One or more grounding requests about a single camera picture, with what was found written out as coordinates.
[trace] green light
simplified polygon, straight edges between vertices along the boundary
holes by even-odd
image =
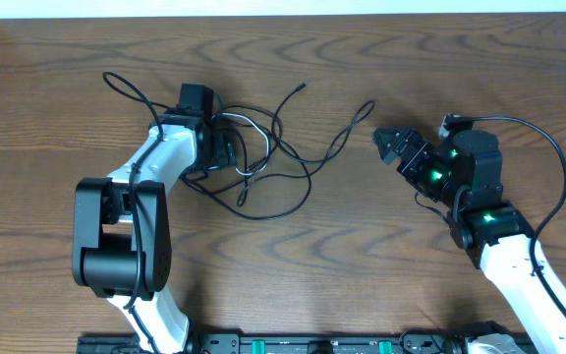
[[[431,180],[437,181],[440,178],[442,178],[442,173],[440,173],[438,171],[431,171]]]

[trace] white wall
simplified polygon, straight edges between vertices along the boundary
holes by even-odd
[[[566,0],[0,0],[0,19],[566,12]]]

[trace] table surface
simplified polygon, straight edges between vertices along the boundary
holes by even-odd
[[[72,352],[82,333],[132,331],[71,276],[76,184],[127,161],[151,119],[104,84],[105,70],[167,104],[181,83],[200,82],[269,109],[311,80],[281,113],[307,158],[377,102],[288,218],[247,221],[182,185],[171,192],[168,286],[197,322],[387,333],[494,320],[523,331],[370,135],[413,125],[433,139],[448,112],[505,114],[543,127],[566,153],[566,14],[0,21],[0,351]],[[510,123],[479,127],[499,137],[505,197],[537,225],[561,191],[553,149]],[[246,136],[258,156],[263,142]],[[300,171],[278,154],[268,169]],[[227,170],[208,183],[236,178]],[[265,182],[244,210],[284,210],[306,187]],[[542,243],[566,284],[566,204]]]

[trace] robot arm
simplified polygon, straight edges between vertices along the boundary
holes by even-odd
[[[379,128],[372,137],[384,162],[390,164],[401,157],[397,171],[419,193],[450,208],[446,221],[456,246],[501,291],[538,352],[566,353],[566,318],[532,267],[534,230],[516,208],[501,199],[502,157],[497,138],[472,128],[473,120],[447,116],[440,128],[443,142],[439,147],[412,127]],[[536,260],[566,309],[566,288],[538,241]],[[469,353],[491,348],[485,340],[463,344],[462,350]]]
[[[184,351],[190,328],[165,286],[172,257],[166,196],[184,173],[235,165],[228,137],[211,129],[212,105],[210,88],[182,86],[179,104],[159,117],[163,138],[139,168],[136,201],[130,200],[129,177],[133,164],[158,140],[153,124],[127,163],[106,178],[84,178],[76,189],[74,279],[120,309],[142,339],[141,349],[149,352]],[[133,223],[133,207],[140,221],[143,277],[127,310],[137,279],[135,237],[104,232],[102,225]]]

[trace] white cable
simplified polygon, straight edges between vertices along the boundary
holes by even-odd
[[[235,118],[242,118],[245,121],[251,123],[253,125],[253,127],[255,127],[255,129],[260,132],[263,137],[265,138],[265,155],[268,156],[268,154],[270,153],[270,139],[267,137],[267,135],[263,132],[263,130],[255,123],[255,121],[251,118],[249,118],[248,116],[245,116],[243,114],[238,114],[238,113],[226,113],[223,112],[222,113],[223,116],[227,116],[227,117],[235,117]],[[237,173],[241,174],[242,176],[253,176],[256,175],[257,173],[261,172],[265,166],[267,166],[267,162],[263,164],[263,166],[261,166],[261,168],[259,169],[259,171],[257,172],[251,172],[251,173],[245,173],[240,171],[240,169],[235,166],[235,170],[237,171]]]

